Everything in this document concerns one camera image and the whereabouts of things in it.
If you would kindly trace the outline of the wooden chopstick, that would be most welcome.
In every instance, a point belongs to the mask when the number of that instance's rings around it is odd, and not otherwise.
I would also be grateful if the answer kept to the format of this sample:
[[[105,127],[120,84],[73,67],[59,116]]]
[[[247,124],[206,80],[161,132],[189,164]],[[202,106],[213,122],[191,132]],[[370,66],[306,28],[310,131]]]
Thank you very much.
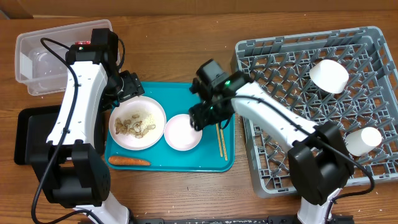
[[[225,140],[224,140],[224,132],[223,132],[223,130],[222,129],[220,129],[220,139],[221,139],[221,148],[222,148],[222,154],[223,154],[223,157],[224,157],[224,159],[225,159],[225,161],[227,161],[228,160],[228,155],[227,155],[227,152],[226,152],[226,144],[225,144]]]
[[[216,134],[217,134],[217,139],[218,139],[218,146],[220,150],[220,157],[223,157],[223,150],[222,150],[222,145],[221,145],[221,136],[220,136],[220,128],[218,123],[215,124],[216,127]]]

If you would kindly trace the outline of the white bowl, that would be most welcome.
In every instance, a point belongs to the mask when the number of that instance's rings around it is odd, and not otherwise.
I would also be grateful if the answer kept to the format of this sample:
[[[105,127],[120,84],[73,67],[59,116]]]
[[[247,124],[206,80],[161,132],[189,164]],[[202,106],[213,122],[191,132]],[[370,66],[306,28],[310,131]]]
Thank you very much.
[[[201,141],[202,131],[196,131],[190,125],[188,114],[178,114],[172,117],[165,126],[166,143],[177,151],[189,151]]]
[[[339,94],[349,80],[349,73],[336,61],[324,59],[309,71],[310,79],[323,91]]]

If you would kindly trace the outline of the white plate with food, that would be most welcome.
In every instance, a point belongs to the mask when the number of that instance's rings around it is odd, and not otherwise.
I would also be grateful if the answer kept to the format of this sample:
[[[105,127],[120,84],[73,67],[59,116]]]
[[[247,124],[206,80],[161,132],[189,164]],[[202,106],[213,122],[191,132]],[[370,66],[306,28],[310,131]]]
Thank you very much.
[[[117,117],[126,118],[133,111],[147,111],[152,113],[155,119],[156,128],[150,131],[143,138],[136,139],[133,136],[116,134],[114,124]],[[113,109],[109,119],[109,132],[112,139],[121,147],[140,151],[147,149],[157,143],[164,134],[166,115],[163,107],[154,99],[146,96],[138,96],[121,103]]]

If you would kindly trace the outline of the red snack wrapper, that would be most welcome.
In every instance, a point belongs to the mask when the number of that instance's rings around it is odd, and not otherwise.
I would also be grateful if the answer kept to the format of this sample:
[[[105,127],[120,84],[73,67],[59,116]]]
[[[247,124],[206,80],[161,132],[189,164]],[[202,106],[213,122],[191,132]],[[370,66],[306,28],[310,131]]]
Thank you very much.
[[[90,45],[90,44],[91,44],[90,40],[75,42],[75,45]]]

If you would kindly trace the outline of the orange carrot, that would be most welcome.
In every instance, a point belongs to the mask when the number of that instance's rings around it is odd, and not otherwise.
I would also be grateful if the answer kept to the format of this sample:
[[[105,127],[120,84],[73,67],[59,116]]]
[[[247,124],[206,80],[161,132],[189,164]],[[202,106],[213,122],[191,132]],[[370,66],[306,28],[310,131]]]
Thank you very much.
[[[114,166],[150,166],[149,161],[123,156],[111,156],[108,162]]]

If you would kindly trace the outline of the small white cup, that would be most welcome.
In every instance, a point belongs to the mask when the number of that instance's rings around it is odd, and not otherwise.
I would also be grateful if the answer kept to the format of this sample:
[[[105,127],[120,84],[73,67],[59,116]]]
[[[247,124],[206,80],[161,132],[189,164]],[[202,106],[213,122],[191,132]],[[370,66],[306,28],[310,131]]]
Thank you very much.
[[[347,135],[346,148],[354,156],[363,156],[380,145],[381,141],[382,135],[376,128],[366,127]]]

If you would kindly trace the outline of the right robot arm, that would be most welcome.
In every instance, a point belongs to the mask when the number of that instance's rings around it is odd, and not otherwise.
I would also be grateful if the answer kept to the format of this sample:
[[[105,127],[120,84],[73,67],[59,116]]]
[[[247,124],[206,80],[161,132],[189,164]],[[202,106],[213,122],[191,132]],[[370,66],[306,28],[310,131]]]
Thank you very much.
[[[354,171],[338,126],[293,113],[250,76],[229,75],[212,59],[196,75],[190,91],[201,102],[189,109],[190,126],[201,131],[229,122],[235,113],[251,120],[287,151],[290,179],[302,198],[295,222],[328,223],[333,202]]]

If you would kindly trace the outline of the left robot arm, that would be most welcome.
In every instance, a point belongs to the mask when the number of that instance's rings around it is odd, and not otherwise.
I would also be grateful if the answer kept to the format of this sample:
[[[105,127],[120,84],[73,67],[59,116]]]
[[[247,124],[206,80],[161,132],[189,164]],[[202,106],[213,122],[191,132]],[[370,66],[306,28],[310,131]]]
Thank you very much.
[[[72,210],[55,223],[81,213],[93,223],[133,222],[130,209],[110,191],[110,171],[95,144],[101,113],[144,94],[137,75],[121,70],[123,45],[109,28],[93,29],[90,43],[69,46],[64,57],[55,55],[67,67],[68,81],[52,131],[30,153],[39,181],[31,207],[34,223],[40,194]]]

